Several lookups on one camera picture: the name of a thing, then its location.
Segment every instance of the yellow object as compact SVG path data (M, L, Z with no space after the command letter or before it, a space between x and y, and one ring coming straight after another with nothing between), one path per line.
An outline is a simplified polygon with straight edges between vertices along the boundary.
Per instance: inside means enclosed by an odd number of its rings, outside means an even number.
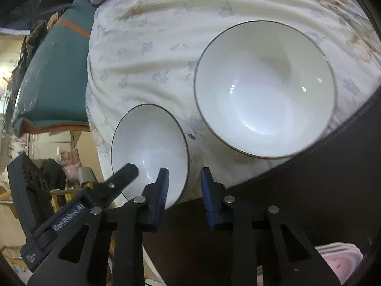
M11 192L6 191L5 193L0 194L0 201L8 200L11 197Z
M114 249L115 249L115 240L114 238L111 238L110 242L110 255L114 256Z
M73 200L73 195L75 195L75 194L69 194L69 193L65 194L66 203Z
M9 257L7 255L4 255L4 258L6 260L8 260L11 264L15 265L15 266L20 266L21 268L29 270L28 267L26 266L25 262L23 262L22 260L13 259L13 258L11 258L11 257Z
M57 213L60 210L60 207L58 205L57 196L55 194L51 196L51 205L53 206L53 210L55 213Z

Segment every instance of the floral pattern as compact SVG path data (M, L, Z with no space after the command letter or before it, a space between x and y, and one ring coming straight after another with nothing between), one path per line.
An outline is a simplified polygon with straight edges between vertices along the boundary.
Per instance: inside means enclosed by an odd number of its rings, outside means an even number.
M86 91L105 178L112 174L115 128L142 103L158 104L188 123L186 138L201 148L195 158L227 187L286 160L261 160L227 147L208 129L194 99L193 79L205 47L222 31L250 20L292 26L325 53L338 89L326 134L381 85L380 41L354 0L106 0L95 13Z
M349 8L349 0L313 0L339 16L339 23L346 43L352 48L352 53L359 60L370 63L377 55L380 61L381 42L368 19Z

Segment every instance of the bowl rim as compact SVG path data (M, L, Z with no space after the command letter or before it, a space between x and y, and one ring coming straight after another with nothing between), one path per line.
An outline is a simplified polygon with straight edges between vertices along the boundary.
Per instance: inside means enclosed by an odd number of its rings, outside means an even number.
M185 182L184 182L184 185L182 186L182 189L181 189L181 192L179 194L179 197L171 204L168 206L168 208L170 208L171 206L175 205L176 202L179 200L179 198L181 197L181 195L183 194L184 192L184 189L185 189L185 186L187 184L187 181L189 179L189 174L190 174L190 171L191 171L191 158L190 158L190 151L189 151L189 146L188 146L188 142L186 140L186 136L185 136L185 133L184 131L182 130L182 127L180 126L179 122L177 121L176 117L171 113L169 112L167 109L165 109L164 107L160 106L160 105L157 105L157 104L154 104L154 103L142 103L142 104L139 104L139 105L136 105L134 106L132 109L130 109L126 114L123 115L123 117L121 118L121 120L119 121L117 127L115 128L115 131L114 131L114 134L112 136L112 141L111 141L111 150L110 150L110 161L111 161L111 170L112 170L112 173L115 174L116 172L114 171L114 167L112 166L112 147L113 147L113 143L114 143L114 138L115 138L115 134L118 130L118 127L121 123L121 121L128 115L128 113L130 113L132 110L136 109L137 107L140 107L140 106L144 106L144 105L148 105L148 106L155 106L155 107L158 107L159 109L162 109L164 110L176 123L177 127L179 128L180 132L181 132L181 135L182 135L182 139L184 140L184 143L185 143L185 148L186 148L186 151L187 151L187 176L185 178ZM123 194L123 190L121 192L121 194L124 196L124 198L127 200L127 201L130 201L127 199L127 197Z
M199 64L200 64L200 61L203 57L203 55L205 54L206 50L209 48L209 46L217 39L219 38L222 34L224 34L227 30L230 30L230 29L233 29L237 26L240 26L240 25L244 25L244 24L252 24L252 23L255 23L255 22L271 22L273 24L279 24L279 25L282 25L282 26L286 26L288 28L291 28L297 32L299 32L300 34L302 34L303 36L305 36L308 40L310 40L310 42L315 45L315 47L320 51L321 55L323 56L323 59L325 60L325 62L327 63L329 69L330 69L330 73L331 73L331 76L332 76L332 82L333 82L333 106L332 106L332 110L331 110L331 114L330 114L330 117L329 119L327 120L327 123L325 124L323 130L319 133L319 135L313 140L311 141L309 144L303 146L302 148L300 148L299 150L295 151L295 152L292 152L292 153L288 153L286 155L276 155L276 156L260 156L260 155L255 155L255 154L252 154L252 153L248 153L248 152L245 152L245 151L242 151L236 147L234 147L233 145L230 145L228 142L226 142L225 140L223 140L214 130L213 128L208 124L208 121L205 119L202 111L201 111L201 107L200 107L200 104L199 104L199 100L197 99L197 93L196 93L196 80L197 80L197 71L199 69ZM284 24L282 22L277 22L277 21L274 21L274 20L249 20L249 21L245 21L245 22L241 22L239 24L236 24L234 26L231 26L227 29L225 29L224 31L222 31L220 34L218 34L216 37L214 37L210 42L209 44L205 47L205 49L203 50L199 60L197 61L197 65L196 65L196 68L195 68L195 71L194 71L194 79L193 79L193 95L194 95L194 99L196 101L196 106L197 106L197 110L199 112L199 114L201 115L201 118L202 120L205 122L206 126L208 127L208 129L222 142L224 143L225 145L227 145L228 147L234 149L235 151L238 151L239 153L243 153L244 155L247 155L247 156L250 156L250 157L256 157L256 158L260 158L260 159L280 159L280 158L285 158L285 157L292 157L292 156L295 156L299 153L301 153L302 151L304 151L305 149L307 149L308 147L310 147L311 145L315 144L316 142L318 142L319 140L321 140L321 137L323 136L323 134L326 132L327 128L329 127L330 123L332 122L332 119L334 117L334 114L335 114L335 110L337 108L337 99L338 99L338 89L337 89L337 83L336 83L336 76L335 76L335 73L333 71L333 68L332 68L332 65L331 65L331 62L329 61L328 57L326 56L326 54L322 51L322 49L308 36L306 35L304 32L296 29L295 27L292 27L290 25L287 25L287 24Z

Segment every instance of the dark fabric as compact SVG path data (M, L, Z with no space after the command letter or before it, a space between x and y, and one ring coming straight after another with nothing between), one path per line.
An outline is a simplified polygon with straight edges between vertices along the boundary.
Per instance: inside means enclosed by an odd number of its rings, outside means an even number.
M2 253L0 253L0 284L4 286L25 286L5 260Z
M379 286L381 281L381 228L368 253L355 272L345 281L345 286Z
M21 47L20 60L12 72L12 79L9 83L11 95L5 113L5 125L7 130L10 130L17 94L19 92L22 80L24 79L25 72L37 48L39 48L40 43L45 38L47 33L46 21L39 20L33 25L30 30L30 35L24 38L24 42Z
M348 242L365 253L381 225L380 152L379 88L327 138L228 192L257 205L278 205L314 245ZM159 232L144 233L143 245L168 286L223 285L229 274L230 235L208 229L202 199L168 209Z
M0 8L0 27L29 30L38 20L48 21L74 0L7 0Z
M41 166L41 171L48 181L48 189L60 189L64 190L66 186L66 175L62 170L61 166L54 160L48 159L43 162ZM58 195L57 196L58 206L66 204L65 196Z

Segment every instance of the blue flower print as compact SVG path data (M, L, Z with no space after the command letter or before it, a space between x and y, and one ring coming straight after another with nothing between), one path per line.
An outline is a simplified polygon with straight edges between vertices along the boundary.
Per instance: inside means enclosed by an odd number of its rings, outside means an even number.
M198 60L188 61L188 71L194 72L196 70Z
M179 46L180 46L180 44L181 43L178 43L178 44L176 44L176 45L174 45L174 46L172 46L170 49L171 49L171 51L175 51L176 49L178 49L179 48Z
M145 26L145 24L148 23L148 21L146 19L143 19L141 22L140 22L140 25L139 27L143 28Z
M314 41L314 43L316 45L319 45L323 39L321 37L319 37L319 35L316 33L316 32L307 32L306 35L312 40Z
M154 80L156 82L156 85L158 87L159 87L159 83L165 84L169 80L169 78L166 77L168 72L169 72L169 70L167 70L163 75L161 75L159 72L152 75L152 80Z
M186 13L190 13L192 11L193 11L192 6L186 6L186 4L184 4L184 7L180 7L180 8L175 10L175 15L186 14Z
M354 94L355 96L357 96L357 94L360 92L359 88L351 78L344 79L344 88L352 94Z
M121 81L119 82L119 86L120 86L121 88L124 88L124 87L127 86L127 84L128 84L128 78L127 78L127 75L126 75L126 77L123 77L123 78L121 79Z
M100 76L100 80L103 82L106 82L109 79L109 75L106 73L106 71L103 71L103 73Z
M145 52L152 51L152 48L153 48L152 42L149 42L149 43L143 43L143 47L142 47L142 55L144 55Z
M108 154L110 152L110 146L108 146L106 143L99 145L96 148L100 153Z
M230 2L226 1L226 6L222 6L220 12L218 13L222 17L233 16L233 9L230 7Z
M206 129L206 125L202 119L198 119L194 116L189 117L189 126L194 133L200 133Z

